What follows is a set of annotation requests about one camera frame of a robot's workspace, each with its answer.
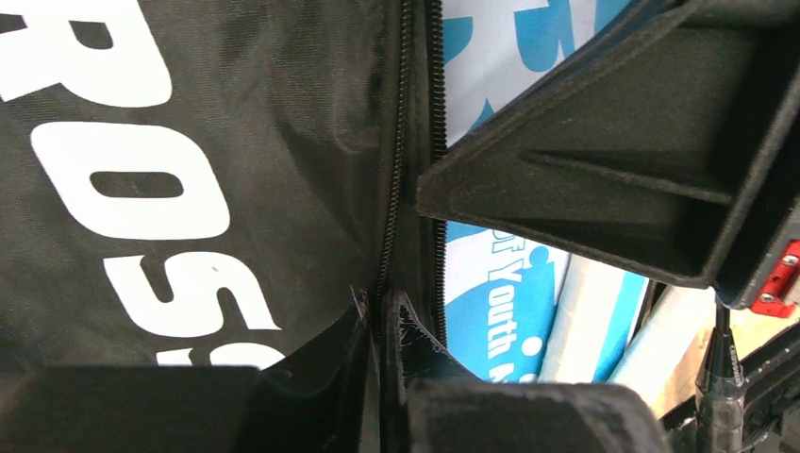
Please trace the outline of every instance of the blue and white banner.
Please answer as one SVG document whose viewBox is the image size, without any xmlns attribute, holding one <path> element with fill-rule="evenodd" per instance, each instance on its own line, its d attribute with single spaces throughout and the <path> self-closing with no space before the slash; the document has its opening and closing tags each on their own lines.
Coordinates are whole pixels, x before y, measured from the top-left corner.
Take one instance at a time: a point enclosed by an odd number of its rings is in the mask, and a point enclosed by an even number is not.
<svg viewBox="0 0 800 453">
<path fill-rule="evenodd" d="M 627 2 L 444 0 L 448 145 L 568 58 Z M 446 253 L 451 353 L 486 380 L 535 380 L 569 254 L 452 222 Z"/>
</svg>

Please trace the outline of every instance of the red metal part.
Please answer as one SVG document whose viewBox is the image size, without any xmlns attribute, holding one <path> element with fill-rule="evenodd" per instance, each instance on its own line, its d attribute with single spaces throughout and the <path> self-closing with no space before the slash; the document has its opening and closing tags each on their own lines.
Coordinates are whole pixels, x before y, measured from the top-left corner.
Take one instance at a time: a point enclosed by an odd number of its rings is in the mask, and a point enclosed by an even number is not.
<svg viewBox="0 0 800 453">
<path fill-rule="evenodd" d="M 789 318 L 794 313 L 796 306 L 793 303 L 784 303 L 782 296 L 795 284 L 797 273 L 800 272 L 800 261 L 789 260 L 787 262 L 787 257 L 800 258 L 800 241 L 791 241 L 783 254 L 777 258 L 773 271 L 767 277 L 767 281 L 764 282 L 756 300 L 750 307 L 750 311 L 753 313 L 776 318 Z"/>
</svg>

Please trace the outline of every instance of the black zipper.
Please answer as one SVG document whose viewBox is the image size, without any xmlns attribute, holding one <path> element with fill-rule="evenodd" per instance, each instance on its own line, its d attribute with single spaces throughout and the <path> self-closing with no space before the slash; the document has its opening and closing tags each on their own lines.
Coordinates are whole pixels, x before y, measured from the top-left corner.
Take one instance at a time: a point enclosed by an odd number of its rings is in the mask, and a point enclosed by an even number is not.
<svg viewBox="0 0 800 453">
<path fill-rule="evenodd" d="M 442 18 L 442 0 L 430 0 L 430 11 L 427 14 L 427 57 L 428 57 L 428 89 L 430 93 L 430 134 L 431 162 L 436 163 L 447 152 L 447 124 L 445 122 L 444 104 L 444 24 Z M 434 334 L 437 340 L 447 345 L 447 325 L 444 319 L 444 259 L 447 223 L 443 220 L 433 221 L 434 246 Z"/>
<path fill-rule="evenodd" d="M 400 45 L 398 65 L 398 95 L 396 129 L 394 131 L 394 150 L 392 154 L 392 173 L 389 186 L 389 207 L 383 233 L 383 249 L 378 266 L 378 279 L 375 286 L 377 297 L 383 297 L 389 281 L 392 259 L 394 257 L 397 217 L 400 210 L 400 196 L 403 182 L 403 159 L 405 157 L 406 131 L 408 129 L 409 77 L 411 71 L 411 44 L 413 30 L 413 0 L 401 0 L 400 4 Z M 431 162 L 435 163 L 447 151 L 444 118 L 444 37 L 442 21 L 442 1 L 429 0 L 429 10 L 425 12 L 427 36 L 428 89 L 431 134 Z M 446 223 L 432 220 L 434 241 L 434 301 L 432 317 L 434 335 L 446 344 L 444 322 L 444 245 Z M 380 316 L 373 317 L 378 323 Z M 380 342 L 380 328 L 374 325 L 376 339 Z"/>
<path fill-rule="evenodd" d="M 375 306 L 380 307 L 385 295 L 387 284 L 389 283 L 389 271 L 394 257 L 394 236 L 397 232 L 397 216 L 400 210 L 400 194 L 403 182 L 403 157 L 405 156 L 406 130 L 408 128 L 408 79 L 410 72 L 411 58 L 411 31 L 413 26 L 413 14 L 411 10 L 412 0 L 401 0 L 400 2 L 400 46 L 399 64 L 397 78 L 397 111 L 394 127 L 394 150 L 392 154 L 392 173 L 389 183 L 389 206 L 386 215 L 386 225 L 383 230 L 383 249 L 380 254 L 378 264 L 377 283 L 375 285 L 375 296 L 378 300 Z M 375 339 L 380 343 L 380 313 L 372 316 L 373 333 Z"/>
</svg>

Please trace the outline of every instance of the black bag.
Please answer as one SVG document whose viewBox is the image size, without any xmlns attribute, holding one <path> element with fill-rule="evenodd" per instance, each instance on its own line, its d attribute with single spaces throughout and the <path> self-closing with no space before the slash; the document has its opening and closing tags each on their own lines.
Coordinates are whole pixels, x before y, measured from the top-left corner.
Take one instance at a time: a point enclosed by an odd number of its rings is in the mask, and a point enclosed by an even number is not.
<svg viewBox="0 0 800 453">
<path fill-rule="evenodd" d="M 252 365 L 238 403 L 192 394 L 253 411 L 254 445 L 278 414 L 286 451 L 352 451 L 366 392 L 362 447 L 380 418 L 400 448 L 413 379 L 469 378 L 435 219 L 714 283 L 795 124 L 798 11 L 634 1 L 445 156 L 439 0 L 0 2 L 0 396 Z"/>
</svg>

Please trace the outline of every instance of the white letter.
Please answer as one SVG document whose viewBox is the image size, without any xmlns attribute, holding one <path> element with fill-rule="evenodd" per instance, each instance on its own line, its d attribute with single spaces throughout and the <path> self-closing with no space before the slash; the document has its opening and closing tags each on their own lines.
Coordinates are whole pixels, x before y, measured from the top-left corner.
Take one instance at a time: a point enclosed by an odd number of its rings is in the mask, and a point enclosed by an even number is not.
<svg viewBox="0 0 800 453">
<path fill-rule="evenodd" d="M 523 268 L 524 262 L 524 260 L 516 260 L 503 269 L 489 271 L 489 281 L 495 281 L 501 278 L 504 280 L 516 281 L 517 283 L 523 281 L 523 276 L 517 274 L 517 271 Z"/>
<path fill-rule="evenodd" d="M 67 210 L 84 227 L 110 238 L 201 239 L 227 230 L 230 213 L 203 150 L 160 126 L 49 123 L 33 129 L 33 150 Z M 102 195 L 97 172 L 168 173 L 183 194 L 172 198 Z"/>
<path fill-rule="evenodd" d="M 189 353 L 192 349 L 175 349 L 156 353 L 156 363 L 161 366 L 192 366 Z"/>
<path fill-rule="evenodd" d="M 492 243 L 492 253 L 500 253 L 504 250 L 520 251 L 525 249 L 525 238 L 519 236 L 512 236 L 510 239 L 504 239 Z"/>
<path fill-rule="evenodd" d="M 503 321 L 510 321 L 513 317 L 514 303 L 508 302 L 507 304 L 501 304 L 497 307 L 489 308 L 489 321 L 487 324 L 489 326 L 494 326 L 495 324 L 500 324 Z"/>
<path fill-rule="evenodd" d="M 505 382 L 508 380 L 508 376 L 514 372 L 514 364 L 513 363 L 503 363 L 502 365 L 495 366 L 491 370 L 489 370 L 489 377 L 492 378 L 492 382 Z"/>
<path fill-rule="evenodd" d="M 247 266 L 228 255 L 181 253 L 164 263 L 173 300 L 162 302 L 142 270 L 142 256 L 103 260 L 106 274 L 130 319 L 142 329 L 166 337 L 209 335 L 225 322 L 217 292 L 227 288 L 236 298 L 244 323 L 251 329 L 280 330 Z"/>
<path fill-rule="evenodd" d="M 506 304 L 512 300 L 514 300 L 514 285 L 492 288 L 492 290 L 489 291 L 489 305 L 492 307 Z"/>
<path fill-rule="evenodd" d="M 216 366 L 255 366 L 264 370 L 282 361 L 284 356 L 269 346 L 255 343 L 224 344 L 210 354 Z"/>
<path fill-rule="evenodd" d="M 517 340 L 517 334 L 506 335 L 489 342 L 489 359 L 494 359 L 499 354 L 509 352 L 511 344 Z"/>
<path fill-rule="evenodd" d="M 489 348 L 494 347 L 492 346 L 492 343 L 496 342 L 494 337 L 496 337 L 500 332 L 504 332 L 505 333 L 504 337 L 508 337 L 509 334 L 513 332 L 516 328 L 517 328 L 517 323 L 515 323 L 514 321 L 506 321 L 506 323 L 502 326 L 495 326 L 490 328 L 489 332 L 487 333 Z"/>
<path fill-rule="evenodd" d="M 21 15 L 27 25 L 0 34 L 0 100 L 58 83 L 113 107 L 157 106 L 172 96 L 169 71 L 136 0 L 0 0 L 0 13 Z M 84 46 L 70 21 L 104 24 L 113 46 Z"/>
<path fill-rule="evenodd" d="M 505 231 L 500 231 L 499 229 L 493 229 L 492 236 L 494 236 L 494 239 L 497 240 L 495 241 L 496 243 L 502 241 L 508 241 L 509 239 L 514 238 L 513 234 L 507 233 Z"/>
</svg>

